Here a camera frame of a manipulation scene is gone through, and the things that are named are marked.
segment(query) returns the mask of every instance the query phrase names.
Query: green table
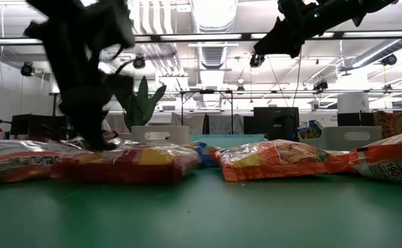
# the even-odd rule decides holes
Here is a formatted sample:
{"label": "green table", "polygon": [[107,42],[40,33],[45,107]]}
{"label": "green table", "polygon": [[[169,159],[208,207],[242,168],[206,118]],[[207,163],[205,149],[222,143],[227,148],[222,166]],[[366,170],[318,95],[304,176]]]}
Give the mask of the green table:
{"label": "green table", "polygon": [[402,247],[402,185],[325,175],[0,185],[0,247]]}

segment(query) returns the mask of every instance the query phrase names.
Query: green tabletop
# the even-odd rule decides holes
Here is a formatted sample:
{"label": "green tabletop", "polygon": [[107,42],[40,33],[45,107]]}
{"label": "green tabletop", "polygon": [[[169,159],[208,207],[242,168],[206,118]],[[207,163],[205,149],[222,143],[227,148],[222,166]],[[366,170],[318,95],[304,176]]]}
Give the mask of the green tabletop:
{"label": "green tabletop", "polygon": [[0,247],[402,247],[402,185],[341,175],[0,185]]}

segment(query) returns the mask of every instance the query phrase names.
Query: wall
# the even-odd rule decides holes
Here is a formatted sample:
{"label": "wall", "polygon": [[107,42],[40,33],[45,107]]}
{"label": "wall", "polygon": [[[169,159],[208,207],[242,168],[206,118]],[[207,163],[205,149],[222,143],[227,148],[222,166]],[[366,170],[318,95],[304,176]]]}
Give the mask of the wall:
{"label": "wall", "polygon": [[[20,69],[0,62],[0,119],[11,121],[18,114],[52,115],[50,84],[39,77],[25,77]],[[10,125],[0,124],[8,131]]]}

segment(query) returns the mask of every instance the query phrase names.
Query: ceiling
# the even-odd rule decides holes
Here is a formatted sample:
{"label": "ceiling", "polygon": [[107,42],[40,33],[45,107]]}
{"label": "ceiling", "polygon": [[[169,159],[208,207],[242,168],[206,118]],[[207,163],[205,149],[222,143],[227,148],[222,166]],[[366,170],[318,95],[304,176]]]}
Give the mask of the ceiling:
{"label": "ceiling", "polygon": [[[171,25],[173,31],[175,33],[194,32],[191,12],[188,8],[190,6],[189,1],[169,1],[172,6]],[[150,0],[150,16],[152,16],[154,2],[156,1]],[[212,17],[218,14],[214,13],[214,9],[211,11],[210,15]],[[237,7],[234,31],[269,32],[278,16],[281,17],[277,10],[277,1],[240,0]],[[0,37],[21,37],[29,22],[41,22],[43,20],[45,20],[43,15],[25,5],[0,6]],[[390,5],[381,11],[367,15],[358,28],[354,27],[352,21],[347,21],[332,30],[402,30],[402,0],[396,5]],[[381,42],[383,41],[306,41],[302,48],[301,59],[290,59],[279,55],[268,56],[262,66],[254,70],[251,70],[249,66],[254,42],[238,42],[237,47],[230,48],[228,58],[223,66],[229,71],[225,72],[221,87],[234,90],[239,85],[238,79],[243,79],[242,85],[246,90],[278,90],[279,87],[283,90],[312,89],[312,84],[316,82],[317,75],[320,74],[329,83],[331,89],[381,89],[385,82],[398,82],[402,79],[402,49],[394,53],[399,60],[397,64],[387,66],[385,72],[381,65],[368,65],[360,70],[352,71],[353,75],[347,77],[351,78],[350,81],[348,80],[348,84],[336,83],[336,81],[341,81],[340,72],[338,72],[337,68],[343,65],[345,60],[363,54]],[[197,50],[196,48],[189,48],[188,44],[176,44],[178,55],[188,75],[188,85],[190,87],[200,87],[202,82],[199,77]],[[116,50],[117,48],[111,48],[108,52],[111,53]],[[143,53],[139,45],[133,50],[125,51],[123,57],[133,56],[134,53]],[[34,61],[35,67],[45,71],[50,70],[41,46],[7,46],[4,48],[3,54],[0,53],[0,55],[3,56],[4,61],[16,66],[24,61]],[[112,67],[115,68],[121,63],[122,61],[118,59],[112,63]],[[156,76],[156,69],[148,62],[142,70],[134,70],[131,67],[127,67],[126,70],[128,73],[134,74],[138,79],[144,75],[148,79],[155,79]],[[361,77],[358,76],[359,74],[366,75],[367,80],[359,79]],[[402,84],[396,86],[396,88],[402,88]],[[264,95],[253,95],[252,97],[261,98]]]}

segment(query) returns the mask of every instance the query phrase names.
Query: red snack bag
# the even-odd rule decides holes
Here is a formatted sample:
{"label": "red snack bag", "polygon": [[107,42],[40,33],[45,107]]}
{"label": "red snack bag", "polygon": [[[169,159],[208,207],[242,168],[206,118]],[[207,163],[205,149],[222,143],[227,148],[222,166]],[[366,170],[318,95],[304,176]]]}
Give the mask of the red snack bag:
{"label": "red snack bag", "polygon": [[112,151],[63,156],[50,175],[91,183],[171,184],[198,163],[195,151],[178,145],[128,144]]}
{"label": "red snack bag", "polygon": [[292,141],[263,141],[217,152],[226,181],[344,172],[346,159]]}
{"label": "red snack bag", "polygon": [[402,183],[402,134],[351,151],[350,166],[363,176]]}
{"label": "red snack bag", "polygon": [[60,155],[77,148],[56,143],[0,140],[0,183],[49,178]]}

